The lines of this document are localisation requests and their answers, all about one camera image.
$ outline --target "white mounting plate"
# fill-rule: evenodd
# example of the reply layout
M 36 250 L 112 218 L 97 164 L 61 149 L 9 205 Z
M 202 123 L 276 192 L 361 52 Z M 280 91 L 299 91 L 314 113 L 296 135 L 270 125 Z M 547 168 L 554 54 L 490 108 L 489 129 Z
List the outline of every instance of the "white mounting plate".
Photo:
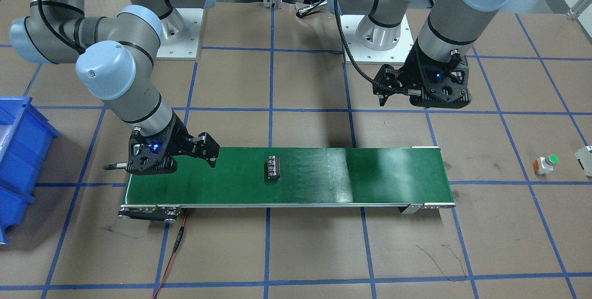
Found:
M 161 39 L 160 48 L 156 53 L 157 60 L 194 61 L 197 58 L 204 10 L 199 8 L 177 8 L 177 10 L 183 17 L 187 29 L 168 39 L 164 37 Z
M 345 35 L 353 59 L 364 65 L 383 65 L 385 63 L 389 65 L 402 65 L 405 63 L 405 59 L 413 46 L 413 36 L 411 30 L 409 30 L 407 15 L 404 15 L 401 21 L 401 37 L 397 40 L 397 46 L 387 51 L 371 50 L 358 40 L 356 29 L 363 17 L 363 15 L 343 15 L 341 17 L 343 34 Z M 345 53 L 345 49 L 343 56 L 345 57 L 345 62 L 350 65 L 352 62 L 349 60 L 347 53 Z

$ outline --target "conveyor belt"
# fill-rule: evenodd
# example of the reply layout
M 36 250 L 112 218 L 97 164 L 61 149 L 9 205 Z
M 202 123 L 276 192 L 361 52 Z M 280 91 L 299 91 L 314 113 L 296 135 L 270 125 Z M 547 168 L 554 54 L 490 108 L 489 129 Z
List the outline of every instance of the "conveyor belt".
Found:
M 267 178 L 267 157 L 280 159 L 281 177 Z M 129 178 L 121 215 L 143 218 L 182 208 L 455 206 L 440 149 L 220 149 L 216 168 L 177 158 L 168 175 Z

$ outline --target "brown floor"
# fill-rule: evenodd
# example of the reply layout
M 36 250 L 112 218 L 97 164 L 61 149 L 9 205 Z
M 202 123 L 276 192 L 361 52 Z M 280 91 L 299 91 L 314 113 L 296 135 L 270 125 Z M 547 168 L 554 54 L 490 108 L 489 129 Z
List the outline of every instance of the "brown floor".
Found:
M 87 15 L 126 4 L 88 0 Z M 408 11 L 414 36 L 427 13 Z M 0 95 L 33 97 L 61 135 L 0 247 L 0 298 L 149 298 L 179 225 L 117 219 L 125 173 L 101 168 L 126 158 L 129 129 L 73 65 L 27 63 L 7 46 L 27 14 L 28 0 L 0 2 Z M 499 13 L 468 53 L 474 103 L 425 111 L 404 96 L 380 108 L 332 53 L 334 16 L 294 15 L 218 4 L 199 65 L 157 61 L 152 81 L 190 131 L 223 146 L 435 143 L 457 207 L 190 211 L 161 299 L 592 298 L 592 185 L 574 157 L 592 140 L 592 45 L 576 23 Z M 548 153 L 560 164 L 535 175 Z

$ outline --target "blue plastic bin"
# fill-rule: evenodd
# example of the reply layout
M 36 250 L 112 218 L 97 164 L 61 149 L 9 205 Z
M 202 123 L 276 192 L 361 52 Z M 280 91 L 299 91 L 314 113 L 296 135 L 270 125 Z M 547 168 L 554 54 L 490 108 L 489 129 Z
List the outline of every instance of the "blue plastic bin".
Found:
M 0 97 L 0 244 L 4 230 L 19 225 L 51 139 L 59 133 L 31 105 L 31 97 Z

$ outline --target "black wire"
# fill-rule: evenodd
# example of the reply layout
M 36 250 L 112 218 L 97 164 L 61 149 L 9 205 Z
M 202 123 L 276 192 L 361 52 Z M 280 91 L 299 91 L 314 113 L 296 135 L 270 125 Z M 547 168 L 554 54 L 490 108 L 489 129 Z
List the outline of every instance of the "black wire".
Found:
M 341 15 L 339 14 L 338 0 L 333 0 L 333 7 L 335 9 L 335 20 L 337 21 L 337 29 L 339 30 L 339 36 L 341 37 L 341 42 L 343 43 L 343 48 L 345 48 L 345 52 L 347 53 L 347 56 L 349 57 L 349 61 L 351 61 L 351 65 L 353 65 L 353 67 L 356 69 L 356 71 L 363 78 L 365 78 L 368 82 L 372 83 L 374 86 L 376 86 L 377 88 L 379 88 L 383 91 L 388 91 L 391 93 L 405 93 L 405 90 L 403 90 L 403 89 L 391 88 L 390 86 L 386 86 L 384 84 L 380 84 L 380 83 L 376 82 L 376 80 L 373 80 L 370 76 L 368 76 L 366 73 L 364 73 L 362 68 L 360 68 L 358 66 L 356 61 L 353 59 L 353 55 L 352 55 L 351 51 L 349 50 L 349 46 L 347 45 L 347 40 L 345 38 L 345 35 L 343 34 L 343 29 L 341 27 Z
M 39 15 L 43 21 L 43 24 L 47 27 L 47 29 L 51 31 L 51 33 L 56 38 L 58 38 L 62 43 L 66 44 L 69 48 L 72 48 L 73 50 L 77 51 L 79 55 L 85 52 L 83 48 L 81 48 L 75 43 L 69 42 L 66 38 L 64 38 L 61 34 L 59 34 L 56 30 L 53 29 L 51 24 L 49 24 L 49 21 L 47 20 L 45 13 L 43 13 L 43 0 L 37 0 L 37 8 L 39 10 Z

